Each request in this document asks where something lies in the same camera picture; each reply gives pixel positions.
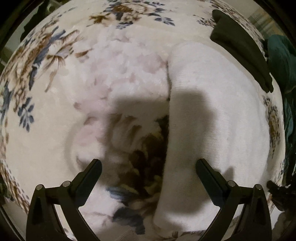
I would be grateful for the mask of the dark teal garment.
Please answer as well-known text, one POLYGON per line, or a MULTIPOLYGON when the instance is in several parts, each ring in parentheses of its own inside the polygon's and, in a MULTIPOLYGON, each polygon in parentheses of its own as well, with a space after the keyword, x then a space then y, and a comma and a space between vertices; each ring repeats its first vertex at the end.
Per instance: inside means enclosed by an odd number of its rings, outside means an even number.
POLYGON ((271 75, 283 99, 285 159, 283 185, 295 179, 295 47, 286 36, 272 35, 266 40, 265 53, 271 75))

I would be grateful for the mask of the floral plush blanket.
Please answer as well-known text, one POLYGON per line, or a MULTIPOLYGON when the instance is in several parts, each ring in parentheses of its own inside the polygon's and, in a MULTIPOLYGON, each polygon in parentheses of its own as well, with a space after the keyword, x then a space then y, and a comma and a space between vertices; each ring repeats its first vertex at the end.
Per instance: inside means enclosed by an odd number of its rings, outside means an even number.
POLYGON ((280 88, 266 93, 212 42, 213 10, 262 49, 262 35, 226 1, 70 1, 37 25, 1 74, 1 175, 28 215, 37 185, 60 186, 93 159, 102 173, 79 209, 100 240, 199 240, 205 230, 154 224, 169 141, 168 58, 178 44, 219 51, 254 84, 266 109, 264 185, 281 184, 285 132, 280 88))

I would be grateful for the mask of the black folded garment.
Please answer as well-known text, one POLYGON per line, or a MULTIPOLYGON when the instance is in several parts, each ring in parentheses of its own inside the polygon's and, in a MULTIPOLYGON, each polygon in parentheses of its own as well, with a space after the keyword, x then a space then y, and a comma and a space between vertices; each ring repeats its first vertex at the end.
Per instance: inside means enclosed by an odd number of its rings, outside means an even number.
POLYGON ((254 39, 229 15, 213 10, 216 25, 210 39, 230 53, 257 81, 266 93, 273 92, 273 79, 267 62, 254 39))

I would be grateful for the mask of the striped green curtain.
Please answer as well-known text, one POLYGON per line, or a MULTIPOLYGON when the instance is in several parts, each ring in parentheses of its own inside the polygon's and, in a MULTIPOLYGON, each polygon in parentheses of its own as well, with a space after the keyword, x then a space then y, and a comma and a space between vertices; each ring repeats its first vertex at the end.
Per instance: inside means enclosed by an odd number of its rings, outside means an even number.
POLYGON ((263 9, 257 9, 248 19, 262 34, 264 39, 272 35, 285 35, 276 21, 263 9))

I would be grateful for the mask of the white knit sweater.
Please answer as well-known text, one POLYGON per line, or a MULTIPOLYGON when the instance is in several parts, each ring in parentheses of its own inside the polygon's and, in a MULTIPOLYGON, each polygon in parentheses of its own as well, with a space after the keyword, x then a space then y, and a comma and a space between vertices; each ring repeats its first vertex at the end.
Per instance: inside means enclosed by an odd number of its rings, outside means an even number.
POLYGON ((240 186, 261 183, 269 153, 266 109, 249 78, 202 43, 175 46, 168 71, 169 141, 154 224, 205 230, 218 208, 196 174, 196 161, 205 159, 240 186))

